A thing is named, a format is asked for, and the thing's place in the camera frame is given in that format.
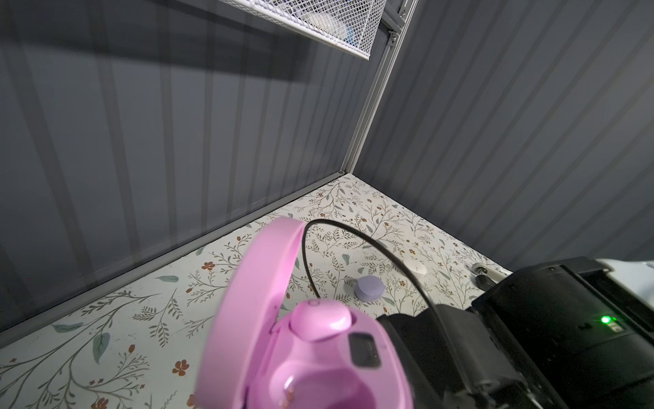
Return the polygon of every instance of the white wire mesh basket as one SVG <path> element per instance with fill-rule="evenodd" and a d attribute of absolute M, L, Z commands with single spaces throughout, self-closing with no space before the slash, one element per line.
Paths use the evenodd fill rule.
<path fill-rule="evenodd" d="M 386 0 L 222 0 L 368 59 Z"/>

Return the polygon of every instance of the corrugated wall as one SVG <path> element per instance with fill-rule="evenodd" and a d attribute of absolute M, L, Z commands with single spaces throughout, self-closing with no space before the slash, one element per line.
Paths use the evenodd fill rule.
<path fill-rule="evenodd" d="M 652 16 L 429 2 L 355 175 L 508 268 L 654 258 Z"/>
<path fill-rule="evenodd" d="M 213 0 L 0 12 L 0 330 L 337 171 L 387 40 Z"/>

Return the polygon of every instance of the floral pattern surface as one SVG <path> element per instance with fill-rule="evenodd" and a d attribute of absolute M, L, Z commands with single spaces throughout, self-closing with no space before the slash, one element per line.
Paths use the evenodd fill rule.
<path fill-rule="evenodd" d="M 0 350 L 0 407 L 196 408 L 194 382 L 207 329 L 248 244 L 277 217 L 329 218 L 371 235 L 400 258 L 427 267 L 434 302 L 467 308 L 481 294 L 468 267 L 487 257 L 352 175 L 344 175 L 193 253 Z M 362 240 L 317 225 L 307 260 L 321 297 L 372 316 L 415 315 L 418 292 Z M 353 293 L 359 277 L 380 277 L 375 302 Z M 298 255 L 281 315 L 314 297 Z"/>

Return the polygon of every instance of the purple puck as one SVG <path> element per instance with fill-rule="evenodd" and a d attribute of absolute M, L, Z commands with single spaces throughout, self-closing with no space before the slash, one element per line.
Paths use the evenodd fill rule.
<path fill-rule="evenodd" d="M 379 277 L 367 276 L 356 280 L 354 294 L 361 301 L 377 300 L 384 293 L 384 283 Z"/>

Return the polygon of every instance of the pink lid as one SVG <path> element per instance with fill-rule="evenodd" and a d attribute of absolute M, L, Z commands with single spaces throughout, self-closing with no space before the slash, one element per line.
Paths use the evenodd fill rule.
<path fill-rule="evenodd" d="M 214 318 L 196 381 L 204 409 L 242 409 L 270 339 L 305 223 L 275 219 L 255 237 Z"/>

